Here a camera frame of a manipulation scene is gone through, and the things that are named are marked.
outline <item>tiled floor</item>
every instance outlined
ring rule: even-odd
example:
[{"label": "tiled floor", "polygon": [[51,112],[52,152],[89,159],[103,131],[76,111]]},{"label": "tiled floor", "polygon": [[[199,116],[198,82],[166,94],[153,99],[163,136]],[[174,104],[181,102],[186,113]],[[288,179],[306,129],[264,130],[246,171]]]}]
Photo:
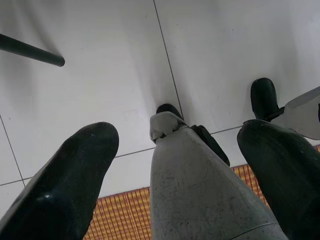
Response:
[{"label": "tiled floor", "polygon": [[272,78],[281,106],[320,85],[318,0],[1,0],[0,32],[66,59],[0,52],[0,215],[84,125],[119,132],[102,197],[149,185],[158,105],[215,133],[236,166],[252,81]]}]

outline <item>metal rod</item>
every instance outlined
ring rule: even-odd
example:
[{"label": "metal rod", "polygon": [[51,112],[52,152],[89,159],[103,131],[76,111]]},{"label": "metal rod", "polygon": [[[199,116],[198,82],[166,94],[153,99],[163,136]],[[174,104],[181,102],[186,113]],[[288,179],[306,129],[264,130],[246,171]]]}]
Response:
[{"label": "metal rod", "polygon": [[30,59],[35,59],[59,67],[65,65],[65,59],[62,56],[55,55],[51,52],[44,51],[35,46],[31,46],[22,41],[0,34],[0,50],[13,54],[18,54]]}]

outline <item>woven mat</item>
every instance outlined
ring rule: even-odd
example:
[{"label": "woven mat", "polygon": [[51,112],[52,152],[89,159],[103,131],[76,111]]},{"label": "woven mat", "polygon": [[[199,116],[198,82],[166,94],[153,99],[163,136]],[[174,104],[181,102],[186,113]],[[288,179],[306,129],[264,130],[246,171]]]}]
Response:
[{"label": "woven mat", "polygon": [[[233,167],[266,204],[249,165]],[[149,187],[99,198],[84,240],[151,240]]]}]

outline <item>orange striped mat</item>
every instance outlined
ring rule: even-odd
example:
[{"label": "orange striped mat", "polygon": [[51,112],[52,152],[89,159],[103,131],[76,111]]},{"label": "orange striped mat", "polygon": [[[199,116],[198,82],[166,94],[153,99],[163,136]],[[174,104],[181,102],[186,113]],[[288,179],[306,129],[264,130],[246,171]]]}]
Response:
[{"label": "orange striped mat", "polygon": [[[233,167],[267,205],[249,165]],[[151,240],[149,187],[99,198],[84,240]]]}]

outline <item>prosthetic leg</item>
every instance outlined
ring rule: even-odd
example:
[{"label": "prosthetic leg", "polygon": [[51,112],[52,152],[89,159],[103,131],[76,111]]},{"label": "prosthetic leg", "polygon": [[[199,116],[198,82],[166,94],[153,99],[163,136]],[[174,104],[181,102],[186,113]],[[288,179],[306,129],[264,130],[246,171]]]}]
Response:
[{"label": "prosthetic leg", "polygon": [[287,240],[270,209],[214,151],[220,147],[175,111],[150,119],[152,239]]}]

